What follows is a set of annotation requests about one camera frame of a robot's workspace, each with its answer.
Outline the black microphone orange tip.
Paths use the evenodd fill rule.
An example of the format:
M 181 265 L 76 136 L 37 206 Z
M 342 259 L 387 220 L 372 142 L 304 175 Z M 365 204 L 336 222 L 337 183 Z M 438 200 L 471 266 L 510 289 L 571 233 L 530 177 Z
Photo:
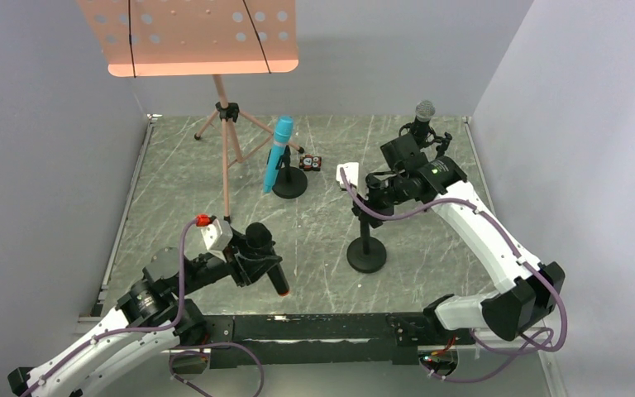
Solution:
M 261 222 L 253 222 L 246 228 L 246 244 L 250 249 L 248 275 L 252 282 L 267 276 L 279 296 L 289 293 L 289 283 L 281 262 L 283 258 L 274 249 L 270 230 Z

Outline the black tall mic stand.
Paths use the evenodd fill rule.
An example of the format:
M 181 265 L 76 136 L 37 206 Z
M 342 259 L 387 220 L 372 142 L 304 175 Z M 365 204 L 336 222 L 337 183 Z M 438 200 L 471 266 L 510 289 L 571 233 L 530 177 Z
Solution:
M 350 267 L 363 274 L 372 274 L 381 270 L 387 261 L 384 244 L 370 235 L 372 229 L 383 222 L 365 213 L 357 206 L 351 210 L 360 224 L 360 236 L 347 247 L 346 258 Z

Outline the black shock mount tripod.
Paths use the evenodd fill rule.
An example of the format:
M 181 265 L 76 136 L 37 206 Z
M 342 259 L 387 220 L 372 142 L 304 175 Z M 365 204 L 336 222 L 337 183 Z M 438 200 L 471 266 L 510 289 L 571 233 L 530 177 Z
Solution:
M 419 149 L 425 149 L 435 145 L 436 158 L 440 158 L 446 154 L 452 140 L 450 133 L 444 132 L 444 135 L 440 136 L 436 134 L 429 122 L 422 122 L 418 119 L 402 125 L 399 128 L 399 136 L 402 136 L 404 133 L 413 137 Z

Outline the black round-base mic stand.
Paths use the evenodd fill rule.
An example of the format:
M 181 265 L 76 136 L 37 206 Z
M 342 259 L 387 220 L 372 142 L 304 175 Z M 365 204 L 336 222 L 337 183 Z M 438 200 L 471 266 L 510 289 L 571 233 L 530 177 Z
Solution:
M 308 179 L 298 167 L 291 165 L 291 150 L 288 146 L 275 165 L 276 179 L 271 192 L 282 199 L 296 199 L 305 193 Z

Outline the black microphone silver grille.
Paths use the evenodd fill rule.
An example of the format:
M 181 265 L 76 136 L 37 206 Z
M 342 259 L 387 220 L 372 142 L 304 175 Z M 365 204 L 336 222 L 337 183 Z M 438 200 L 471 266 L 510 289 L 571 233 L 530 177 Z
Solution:
M 430 125 L 435 113 L 436 109 L 430 100 L 422 100 L 415 107 L 415 118 L 410 124 L 409 133 L 419 147 L 429 146 L 435 136 L 435 132 Z

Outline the blue microphone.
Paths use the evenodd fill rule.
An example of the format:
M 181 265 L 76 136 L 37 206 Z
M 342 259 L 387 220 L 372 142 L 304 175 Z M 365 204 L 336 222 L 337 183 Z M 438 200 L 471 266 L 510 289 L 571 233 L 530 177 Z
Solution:
M 290 116 L 280 116 L 273 132 L 273 144 L 267 160 L 262 193 L 269 193 L 278 177 L 279 163 L 293 134 L 294 120 Z

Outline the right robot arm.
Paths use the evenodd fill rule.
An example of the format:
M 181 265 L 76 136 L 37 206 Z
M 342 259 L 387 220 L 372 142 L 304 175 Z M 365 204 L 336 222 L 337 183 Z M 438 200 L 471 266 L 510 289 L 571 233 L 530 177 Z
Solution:
M 411 135 L 383 144 L 392 175 L 367 175 L 366 204 L 377 220 L 394 220 L 396 205 L 410 200 L 429 205 L 472 250 L 494 292 L 466 297 L 454 294 L 423 311 L 436 330 L 487 328 L 512 341 L 550 314 L 566 278 L 560 265 L 543 263 L 524 248 L 490 212 L 466 173 L 451 158 L 429 160 Z

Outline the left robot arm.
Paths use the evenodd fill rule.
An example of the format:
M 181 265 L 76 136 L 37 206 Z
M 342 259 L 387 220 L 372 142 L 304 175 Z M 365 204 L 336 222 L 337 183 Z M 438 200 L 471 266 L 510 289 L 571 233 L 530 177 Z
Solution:
M 96 396 L 113 381 L 164 350 L 206 342 L 216 324 L 188 295 L 225 277 L 239 287 L 269 276 L 278 294 L 289 292 L 281 256 L 269 243 L 255 249 L 233 242 L 194 259 L 177 248 L 157 251 L 140 280 L 70 347 L 36 367 L 18 367 L 7 379 L 15 396 Z

